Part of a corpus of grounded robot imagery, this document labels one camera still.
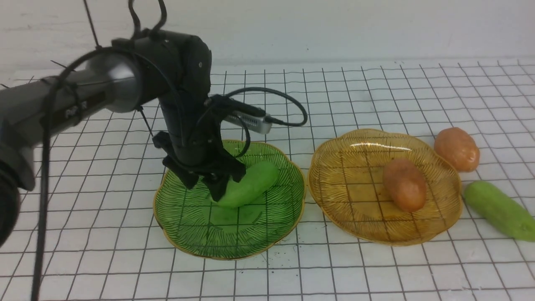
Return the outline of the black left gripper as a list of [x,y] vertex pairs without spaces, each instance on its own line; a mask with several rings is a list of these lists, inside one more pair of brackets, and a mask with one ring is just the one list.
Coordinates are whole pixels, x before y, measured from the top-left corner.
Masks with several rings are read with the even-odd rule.
[[220,120],[193,98],[160,98],[159,105],[167,130],[158,132],[153,144],[172,160],[171,171],[186,189],[204,176],[212,201],[219,202],[229,180],[240,181],[246,173],[245,165],[222,146]]

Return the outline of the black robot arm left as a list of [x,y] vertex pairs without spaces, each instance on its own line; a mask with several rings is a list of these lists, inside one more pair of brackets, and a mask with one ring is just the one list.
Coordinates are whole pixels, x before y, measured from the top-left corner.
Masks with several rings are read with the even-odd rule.
[[20,213],[19,189],[35,188],[34,149],[44,139],[107,109],[120,114],[158,99],[167,132],[155,137],[170,168],[189,189],[199,179],[215,201],[227,182],[239,182],[244,164],[222,145],[220,124],[230,110],[209,108],[212,53],[198,37],[160,31],[116,39],[87,54],[81,71],[42,78],[1,91],[1,243]]

